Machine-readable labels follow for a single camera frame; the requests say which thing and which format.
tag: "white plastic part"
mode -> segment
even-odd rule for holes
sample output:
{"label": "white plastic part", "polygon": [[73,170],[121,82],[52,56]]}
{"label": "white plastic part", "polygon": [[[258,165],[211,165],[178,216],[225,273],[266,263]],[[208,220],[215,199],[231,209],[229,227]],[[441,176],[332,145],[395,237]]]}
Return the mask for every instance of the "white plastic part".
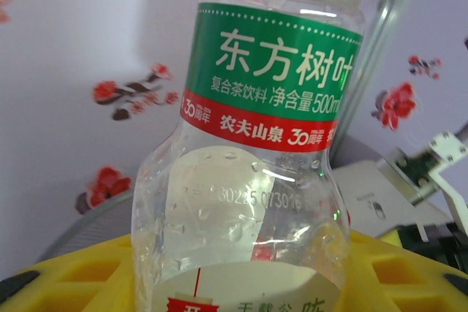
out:
{"label": "white plastic part", "polygon": [[429,172],[429,177],[442,189],[453,220],[461,231],[468,235],[468,207],[464,198],[442,176],[449,167],[453,167],[468,156],[467,147],[455,135],[443,132],[430,143],[430,149],[438,155],[439,164]]}

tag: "yellow plastic holder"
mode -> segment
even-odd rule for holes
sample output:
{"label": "yellow plastic holder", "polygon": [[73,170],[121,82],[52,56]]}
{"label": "yellow plastic holder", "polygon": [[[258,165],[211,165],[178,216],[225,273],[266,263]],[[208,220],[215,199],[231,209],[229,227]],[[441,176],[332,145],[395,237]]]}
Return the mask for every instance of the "yellow plastic holder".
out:
{"label": "yellow plastic holder", "polygon": [[[463,272],[356,232],[351,241],[347,284],[335,312],[468,311],[468,297],[445,278],[468,279]],[[0,312],[135,312],[129,236],[23,272],[31,270],[40,276]]]}

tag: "plastic bottle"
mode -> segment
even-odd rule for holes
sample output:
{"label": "plastic bottle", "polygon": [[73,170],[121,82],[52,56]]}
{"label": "plastic bottle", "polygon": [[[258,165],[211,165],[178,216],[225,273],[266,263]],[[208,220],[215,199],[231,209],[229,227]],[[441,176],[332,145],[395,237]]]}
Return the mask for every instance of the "plastic bottle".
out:
{"label": "plastic bottle", "polygon": [[360,0],[201,0],[174,133],[142,164],[139,312],[332,311],[349,221],[328,148]]}

